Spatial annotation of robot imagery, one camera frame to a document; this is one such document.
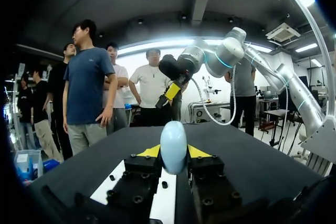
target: black t-shirt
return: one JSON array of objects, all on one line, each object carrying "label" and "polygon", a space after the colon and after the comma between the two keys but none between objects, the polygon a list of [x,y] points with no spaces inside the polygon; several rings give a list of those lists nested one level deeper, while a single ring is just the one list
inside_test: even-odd
[{"label": "black t-shirt", "polygon": [[52,93],[54,96],[53,107],[55,113],[62,115],[62,100],[63,100],[63,91],[64,91],[64,74],[67,69],[68,64],[62,62],[52,68],[52,71],[49,74],[48,80],[48,92]]},{"label": "black t-shirt", "polygon": [[43,105],[47,99],[48,83],[40,81],[36,84],[33,93],[34,123],[48,119],[47,112],[43,109]]},{"label": "black t-shirt", "polygon": [[30,88],[22,89],[19,92],[17,107],[20,109],[22,117],[20,118],[21,123],[30,123],[31,111],[32,108],[32,98],[33,94]]}]

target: gray pants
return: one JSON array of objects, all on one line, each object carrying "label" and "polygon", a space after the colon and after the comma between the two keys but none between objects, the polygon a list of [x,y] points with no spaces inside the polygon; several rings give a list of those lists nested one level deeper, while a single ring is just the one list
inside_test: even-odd
[{"label": "gray pants", "polygon": [[113,116],[111,121],[106,126],[107,135],[112,134],[122,128],[128,126],[128,120],[125,109],[113,109]]},{"label": "gray pants", "polygon": [[49,121],[46,119],[42,120],[41,122],[35,123],[34,127],[43,151],[47,154],[47,156],[50,159],[62,162],[63,158],[61,154],[58,152],[57,147],[55,145]]},{"label": "gray pants", "polygon": [[99,123],[68,125],[68,132],[74,155],[107,136],[106,128],[101,127]]},{"label": "gray pants", "polygon": [[33,129],[31,123],[20,123],[20,136],[24,150],[36,150]]}]

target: gray t-shirt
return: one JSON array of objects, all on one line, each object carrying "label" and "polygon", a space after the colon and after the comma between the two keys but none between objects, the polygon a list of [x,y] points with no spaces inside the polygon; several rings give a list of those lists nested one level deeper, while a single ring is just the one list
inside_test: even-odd
[{"label": "gray t-shirt", "polygon": [[104,78],[115,73],[111,58],[103,48],[79,51],[69,61],[64,79],[69,81],[68,124],[91,124],[103,111]]},{"label": "gray t-shirt", "polygon": [[[254,89],[254,81],[252,79],[252,72],[255,72],[256,68],[246,59],[240,60],[240,64],[236,64],[235,73],[235,92],[237,97],[253,97],[256,95]],[[229,71],[230,77],[232,78],[233,69]]]}]

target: blue t-shirt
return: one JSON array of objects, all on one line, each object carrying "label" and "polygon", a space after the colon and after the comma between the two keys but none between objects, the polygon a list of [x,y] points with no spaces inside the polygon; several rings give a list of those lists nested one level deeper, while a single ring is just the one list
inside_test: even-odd
[{"label": "blue t-shirt", "polygon": [[68,124],[91,124],[103,111],[104,77],[115,73],[103,48],[82,50],[68,63],[64,79],[69,81]]}]

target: man in gray t-shirt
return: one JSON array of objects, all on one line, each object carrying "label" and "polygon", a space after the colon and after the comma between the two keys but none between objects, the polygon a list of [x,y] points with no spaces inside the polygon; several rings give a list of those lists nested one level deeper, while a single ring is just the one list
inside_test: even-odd
[{"label": "man in gray t-shirt", "polygon": [[[256,113],[256,91],[254,88],[254,79],[256,68],[246,59],[243,58],[236,65],[235,72],[235,92],[236,92],[236,115],[231,125],[238,128],[238,123],[244,111],[245,132],[251,136],[254,135],[254,118]],[[232,75],[233,70],[225,74],[225,80],[231,84],[230,110],[233,116],[234,103],[232,92]]]}]

